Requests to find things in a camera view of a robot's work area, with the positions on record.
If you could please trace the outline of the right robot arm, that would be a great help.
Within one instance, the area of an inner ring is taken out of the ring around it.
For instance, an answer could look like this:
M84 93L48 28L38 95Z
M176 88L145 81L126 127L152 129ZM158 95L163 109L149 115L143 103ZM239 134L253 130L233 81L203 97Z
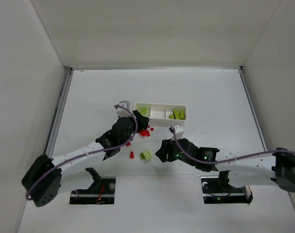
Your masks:
M222 155L218 148L197 147L189 140L165 139L156 156L161 162L179 160L203 172L217 171L223 192L248 185L277 186L295 193L295 152L276 148L254 154Z

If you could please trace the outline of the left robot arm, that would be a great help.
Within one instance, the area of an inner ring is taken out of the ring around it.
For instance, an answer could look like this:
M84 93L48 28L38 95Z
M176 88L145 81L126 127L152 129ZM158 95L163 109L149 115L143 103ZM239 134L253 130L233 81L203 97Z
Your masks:
M102 155L104 160L111 158L137 133L148 128L149 118L138 110L124 112L126 116L120 116L110 130L89 145L56 157L38 156L21 180L25 199L33 201L36 207L47 205L64 190L65 177L80 169L89 172L94 182L98 181L91 160L96 155Z

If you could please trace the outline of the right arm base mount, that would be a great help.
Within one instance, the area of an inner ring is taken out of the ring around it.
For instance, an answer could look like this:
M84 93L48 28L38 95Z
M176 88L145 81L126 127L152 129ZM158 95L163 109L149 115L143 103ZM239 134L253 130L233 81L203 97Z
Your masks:
M233 187L229 184L228 171L218 176L202 176L204 204L250 204L253 194L250 186Z

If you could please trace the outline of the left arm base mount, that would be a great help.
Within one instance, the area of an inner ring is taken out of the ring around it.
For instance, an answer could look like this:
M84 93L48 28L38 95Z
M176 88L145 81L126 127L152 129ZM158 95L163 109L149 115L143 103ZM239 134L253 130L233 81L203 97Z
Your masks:
M71 205L111 205L115 202L115 177L102 177L91 167L85 169L93 182L86 189L71 191L69 204Z

